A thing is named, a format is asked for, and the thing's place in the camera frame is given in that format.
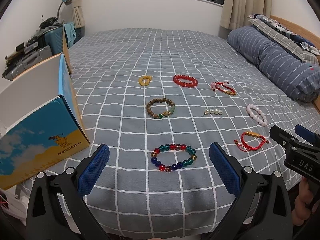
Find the cardboard box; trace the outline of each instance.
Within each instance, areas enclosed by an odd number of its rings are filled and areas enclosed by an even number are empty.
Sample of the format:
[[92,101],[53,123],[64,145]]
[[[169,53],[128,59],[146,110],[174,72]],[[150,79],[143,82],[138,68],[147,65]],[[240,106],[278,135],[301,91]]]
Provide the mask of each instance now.
[[68,65],[64,54],[57,54],[26,70],[0,93],[0,188],[8,189],[90,145]]

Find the beige curtain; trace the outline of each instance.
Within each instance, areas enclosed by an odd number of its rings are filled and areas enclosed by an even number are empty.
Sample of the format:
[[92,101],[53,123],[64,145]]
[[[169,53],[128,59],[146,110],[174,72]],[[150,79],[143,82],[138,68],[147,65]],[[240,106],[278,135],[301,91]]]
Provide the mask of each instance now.
[[75,23],[75,28],[80,28],[84,26],[84,18],[82,13],[82,0],[72,0],[72,17]]
[[248,25],[250,14],[270,16],[271,0],[225,0],[220,25],[230,30]]

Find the wooden headboard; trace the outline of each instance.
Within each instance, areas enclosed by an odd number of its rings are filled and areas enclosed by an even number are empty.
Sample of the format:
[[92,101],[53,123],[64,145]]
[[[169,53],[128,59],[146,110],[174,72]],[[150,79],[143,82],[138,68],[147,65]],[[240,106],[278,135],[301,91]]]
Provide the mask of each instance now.
[[[290,31],[311,41],[318,49],[320,49],[320,38],[317,35],[313,34],[312,32],[306,30],[305,28],[302,28],[301,26],[295,23],[289,22],[277,16],[270,16],[270,18],[278,21],[279,23],[281,23],[281,25],[287,27]],[[315,101],[313,101],[313,104],[320,113],[320,96]]]

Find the bed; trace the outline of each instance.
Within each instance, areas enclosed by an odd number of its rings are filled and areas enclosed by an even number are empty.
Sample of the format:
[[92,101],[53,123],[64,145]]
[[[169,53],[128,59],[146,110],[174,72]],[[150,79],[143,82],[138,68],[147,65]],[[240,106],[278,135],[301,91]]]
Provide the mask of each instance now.
[[[109,233],[138,239],[169,238],[214,230],[234,200],[215,167],[208,149],[218,142],[229,154],[256,172],[281,171],[288,189],[300,179],[283,165],[284,151],[270,140],[277,125],[294,134],[301,124],[320,132],[320,115],[313,103],[288,98],[226,40],[195,31],[121,29],[82,38],[70,49],[71,79],[91,146],[50,167],[47,174],[76,167],[101,144],[110,148],[110,160],[91,194],[85,197],[92,214]],[[195,77],[196,88],[183,88],[175,74]],[[138,78],[151,75],[148,86]],[[210,87],[229,81],[231,96]],[[173,115],[160,120],[146,113],[146,103],[166,97],[176,105]],[[254,104],[267,115],[268,126],[257,124],[246,112]],[[223,110],[204,115],[205,108]],[[167,110],[164,104],[155,112]],[[234,143],[244,131],[270,140],[255,152],[242,152]],[[191,145],[197,152],[192,166],[171,173],[160,172],[151,162],[155,147],[167,143]],[[249,144],[257,146],[254,138]],[[167,165],[182,161],[185,153],[165,152]],[[30,194],[33,179],[22,183]],[[68,214],[63,197],[59,196]]]

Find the finger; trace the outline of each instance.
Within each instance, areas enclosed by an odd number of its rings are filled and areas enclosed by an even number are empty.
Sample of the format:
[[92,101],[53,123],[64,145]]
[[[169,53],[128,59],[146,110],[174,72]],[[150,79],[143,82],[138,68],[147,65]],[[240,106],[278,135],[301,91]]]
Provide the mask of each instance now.
[[297,214],[296,214],[296,210],[294,209],[292,211],[292,224],[295,226],[302,226],[304,223],[304,220],[298,218]]
[[306,204],[300,200],[300,196],[297,196],[294,201],[295,213],[298,218],[307,220],[311,215],[311,210],[306,208]]
[[313,194],[309,190],[309,184],[306,180],[301,180],[299,184],[299,197],[306,204],[310,204],[313,199]]
[[312,207],[312,214],[314,214],[317,210],[317,208],[319,207],[319,204],[320,204],[320,200],[318,200]]

